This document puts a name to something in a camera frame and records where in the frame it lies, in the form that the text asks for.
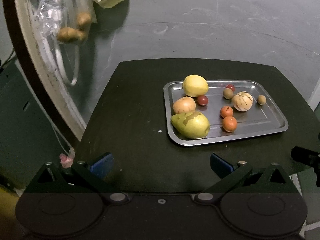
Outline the green yellow pear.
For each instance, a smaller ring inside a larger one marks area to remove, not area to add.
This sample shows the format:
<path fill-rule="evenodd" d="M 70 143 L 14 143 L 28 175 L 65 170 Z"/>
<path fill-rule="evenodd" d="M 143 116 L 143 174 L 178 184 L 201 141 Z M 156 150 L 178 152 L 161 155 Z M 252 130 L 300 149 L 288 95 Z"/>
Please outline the green yellow pear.
<path fill-rule="evenodd" d="M 174 128 L 188 139 L 205 138 L 210 130 L 209 120 L 199 111 L 175 114 L 170 120 Z"/>

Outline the silver metal tray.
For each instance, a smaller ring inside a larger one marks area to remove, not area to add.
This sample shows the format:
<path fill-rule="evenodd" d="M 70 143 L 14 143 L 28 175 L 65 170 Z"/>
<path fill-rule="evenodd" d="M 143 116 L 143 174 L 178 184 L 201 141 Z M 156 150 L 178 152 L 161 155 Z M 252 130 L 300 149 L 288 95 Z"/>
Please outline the silver metal tray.
<path fill-rule="evenodd" d="M 182 146 L 197 146 L 285 132 L 289 123 L 267 90 L 249 80 L 209 80 L 207 104 L 195 102 L 196 110 L 210 123 L 203 139 L 185 138 L 171 123 L 176 101 L 185 97 L 182 82 L 163 88 L 169 137 Z"/>

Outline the peach coloured round fruit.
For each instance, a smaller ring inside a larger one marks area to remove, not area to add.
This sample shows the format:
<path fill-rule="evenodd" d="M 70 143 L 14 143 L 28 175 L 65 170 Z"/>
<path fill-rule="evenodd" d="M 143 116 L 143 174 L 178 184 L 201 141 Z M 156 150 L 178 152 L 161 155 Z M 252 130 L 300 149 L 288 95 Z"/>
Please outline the peach coloured round fruit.
<path fill-rule="evenodd" d="M 173 111 L 175 114 L 192 112 L 195 111 L 195 109 L 195 100 L 189 96 L 184 96 L 173 104 Z"/>

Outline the small orange persimmon fruit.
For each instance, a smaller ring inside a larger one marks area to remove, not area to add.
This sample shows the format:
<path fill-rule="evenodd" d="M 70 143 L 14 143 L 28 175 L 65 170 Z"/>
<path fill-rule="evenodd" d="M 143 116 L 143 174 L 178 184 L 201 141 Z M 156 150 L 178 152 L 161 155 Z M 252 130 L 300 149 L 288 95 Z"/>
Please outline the small orange persimmon fruit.
<path fill-rule="evenodd" d="M 223 106 L 220 109 L 220 116 L 223 119 L 228 116 L 233 116 L 233 108 L 231 106 Z"/>

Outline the bag of brown potatoes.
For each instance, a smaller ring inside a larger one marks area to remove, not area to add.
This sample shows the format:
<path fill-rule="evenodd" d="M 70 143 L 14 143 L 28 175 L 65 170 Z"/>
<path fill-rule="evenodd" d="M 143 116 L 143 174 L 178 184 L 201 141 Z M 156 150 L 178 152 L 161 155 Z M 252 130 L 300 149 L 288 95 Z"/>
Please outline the bag of brown potatoes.
<path fill-rule="evenodd" d="M 92 0 L 39 0 L 36 19 L 41 35 L 64 44 L 82 44 L 96 16 Z"/>

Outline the orange tangerine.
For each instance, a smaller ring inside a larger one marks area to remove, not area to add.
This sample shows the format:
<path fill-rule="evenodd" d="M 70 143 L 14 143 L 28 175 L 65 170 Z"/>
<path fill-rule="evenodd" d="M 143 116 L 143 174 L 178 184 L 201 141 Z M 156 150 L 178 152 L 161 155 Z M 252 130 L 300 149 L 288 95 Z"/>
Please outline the orange tangerine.
<path fill-rule="evenodd" d="M 238 122 L 233 116 L 227 116 L 222 120 L 222 127 L 226 132 L 234 132 L 237 129 L 237 126 Z"/>

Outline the small tan longan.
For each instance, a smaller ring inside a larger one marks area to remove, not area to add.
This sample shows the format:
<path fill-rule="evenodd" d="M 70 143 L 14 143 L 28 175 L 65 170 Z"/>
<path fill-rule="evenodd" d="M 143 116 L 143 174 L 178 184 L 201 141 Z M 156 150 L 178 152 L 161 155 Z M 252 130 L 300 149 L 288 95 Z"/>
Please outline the small tan longan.
<path fill-rule="evenodd" d="M 264 95 L 259 95 L 257 98 L 257 103 L 259 105 L 264 105 L 266 103 L 267 99 Z"/>
<path fill-rule="evenodd" d="M 230 88 L 225 88 L 223 90 L 223 97 L 227 100 L 231 100 L 234 96 L 233 91 Z"/>

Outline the dark red cherry tomato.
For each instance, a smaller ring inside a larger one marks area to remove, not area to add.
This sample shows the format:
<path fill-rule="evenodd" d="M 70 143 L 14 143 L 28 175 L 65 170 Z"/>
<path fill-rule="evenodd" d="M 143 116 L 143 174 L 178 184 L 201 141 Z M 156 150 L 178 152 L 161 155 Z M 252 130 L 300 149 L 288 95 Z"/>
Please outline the dark red cherry tomato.
<path fill-rule="evenodd" d="M 197 97 L 197 104 L 200 106 L 206 106 L 209 100 L 205 95 L 201 95 Z"/>

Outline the yellow lemon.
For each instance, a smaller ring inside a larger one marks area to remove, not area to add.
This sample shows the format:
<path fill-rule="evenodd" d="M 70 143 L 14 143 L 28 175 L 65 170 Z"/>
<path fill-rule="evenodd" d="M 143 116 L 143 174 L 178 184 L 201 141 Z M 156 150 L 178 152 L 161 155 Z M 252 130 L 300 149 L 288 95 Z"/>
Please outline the yellow lemon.
<path fill-rule="evenodd" d="M 209 90 L 207 80 L 199 75 L 187 76 L 183 80 L 182 86 L 184 93 L 192 98 L 205 95 Z"/>

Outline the striped pepino melon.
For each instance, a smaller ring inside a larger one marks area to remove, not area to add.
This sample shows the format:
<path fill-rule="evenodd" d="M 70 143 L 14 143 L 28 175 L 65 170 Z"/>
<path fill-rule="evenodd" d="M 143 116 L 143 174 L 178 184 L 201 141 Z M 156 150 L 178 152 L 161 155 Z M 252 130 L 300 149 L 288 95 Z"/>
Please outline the striped pepino melon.
<path fill-rule="evenodd" d="M 253 105 L 253 96 L 249 92 L 242 91 L 232 98 L 233 106 L 240 112 L 246 112 L 251 109 Z"/>

